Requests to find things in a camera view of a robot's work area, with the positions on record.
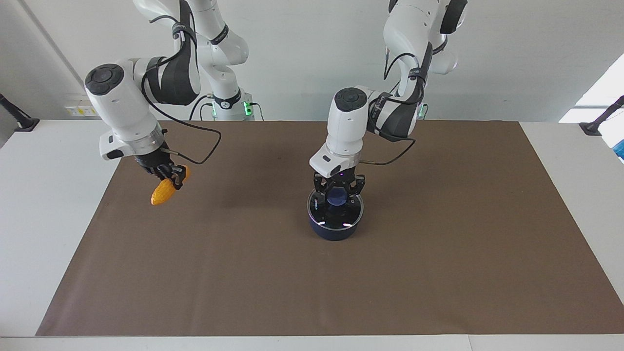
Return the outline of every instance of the black stand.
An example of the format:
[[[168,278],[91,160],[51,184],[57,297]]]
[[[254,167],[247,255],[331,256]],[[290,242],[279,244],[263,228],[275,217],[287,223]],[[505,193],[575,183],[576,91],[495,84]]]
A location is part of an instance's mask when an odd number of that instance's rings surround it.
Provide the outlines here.
[[[598,117],[597,120],[591,123],[580,123],[579,125],[581,126],[581,129],[583,129],[583,132],[585,132],[588,136],[601,137],[602,134],[598,131],[600,124],[609,119],[615,111],[621,109],[622,105],[624,105],[624,96],[621,96],[613,105],[609,106],[609,108],[600,117]]]
[[[16,132],[31,132],[39,123],[38,118],[31,118],[26,112],[8,101],[4,95],[0,94],[0,105],[2,105],[17,121]]]

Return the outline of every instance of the black button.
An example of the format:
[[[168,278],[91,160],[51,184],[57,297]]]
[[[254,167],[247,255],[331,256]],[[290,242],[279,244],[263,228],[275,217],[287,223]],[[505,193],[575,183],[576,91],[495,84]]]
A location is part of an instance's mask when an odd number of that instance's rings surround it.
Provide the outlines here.
[[[356,102],[358,100],[358,95],[357,94],[349,94],[344,98],[345,101],[347,102]]]
[[[109,91],[109,87],[106,84],[91,82],[87,84],[87,89],[92,94],[105,94]]]
[[[339,91],[334,98],[336,107],[343,112],[351,112],[366,105],[366,93],[354,87],[345,88]]]
[[[93,72],[93,80],[98,83],[107,82],[113,76],[113,72],[108,68],[98,69]]]
[[[113,76],[110,79],[111,84],[117,84],[119,83],[122,79],[124,78],[124,72],[123,71],[119,71],[119,70],[115,70],[113,71]]]

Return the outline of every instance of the green indicator light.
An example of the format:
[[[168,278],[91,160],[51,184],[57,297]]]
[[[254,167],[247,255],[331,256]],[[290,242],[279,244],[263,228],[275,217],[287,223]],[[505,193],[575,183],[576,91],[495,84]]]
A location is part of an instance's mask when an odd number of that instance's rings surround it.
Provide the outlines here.
[[[427,118],[427,112],[429,112],[429,105],[422,104],[420,110],[418,111],[418,119]]]
[[[245,106],[245,114],[248,116],[251,116],[253,114],[253,109],[251,108],[251,105],[249,105],[249,102],[243,102],[243,105]]]

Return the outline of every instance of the white table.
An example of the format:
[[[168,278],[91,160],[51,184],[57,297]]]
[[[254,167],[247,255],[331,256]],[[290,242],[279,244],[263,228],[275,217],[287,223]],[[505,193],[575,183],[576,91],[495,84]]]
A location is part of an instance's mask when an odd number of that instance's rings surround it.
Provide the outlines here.
[[[521,125],[624,301],[624,164],[576,125]],[[101,121],[42,121],[0,149],[2,351],[624,350],[624,335],[35,338],[117,167],[98,156],[106,130]]]

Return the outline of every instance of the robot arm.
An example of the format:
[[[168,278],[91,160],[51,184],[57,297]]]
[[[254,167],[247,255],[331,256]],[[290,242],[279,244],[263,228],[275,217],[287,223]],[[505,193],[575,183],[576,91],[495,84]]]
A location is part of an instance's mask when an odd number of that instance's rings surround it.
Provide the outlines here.
[[[199,65],[206,72],[214,99],[213,117],[220,121],[253,120],[251,95],[238,85],[228,66],[243,64],[249,47],[225,23],[217,0],[191,0],[197,20]]]
[[[398,62],[401,68],[401,81],[394,94],[356,86],[334,96],[327,140],[310,159],[316,173],[308,215],[319,236],[344,240],[362,217],[360,193],[365,178],[356,175],[355,168],[360,163],[366,131],[391,142],[415,142],[409,136],[416,125],[429,71],[447,74],[457,65],[457,58],[445,51],[445,46],[447,35],[461,25],[466,4],[466,0],[390,2],[384,40],[387,54],[396,55],[393,63]]]
[[[134,156],[140,166],[162,181],[154,193],[156,199],[152,197],[153,204],[160,204],[181,188],[187,168],[176,166],[171,161],[164,137],[166,131],[161,128],[149,106],[156,103],[184,106],[192,103],[201,90],[198,41],[208,43],[204,34],[212,37],[209,43],[217,52],[213,60],[225,62],[224,57],[232,57],[230,62],[237,62],[230,50],[222,49],[222,44],[234,43],[238,36],[220,27],[225,24],[214,0],[191,1],[202,20],[198,27],[196,15],[185,0],[133,1],[151,22],[159,21],[172,26],[175,54],[170,58],[124,59],[115,64],[98,66],[88,73],[85,88],[102,120],[112,129],[100,138],[102,157],[112,160]]]
[[[397,55],[401,81],[397,92],[346,88],[334,96],[325,145],[310,166],[331,178],[360,161],[366,131],[391,142],[408,138],[418,118],[429,71],[446,74],[457,58],[445,49],[447,35],[463,22],[466,0],[396,0],[384,27],[384,40]]]

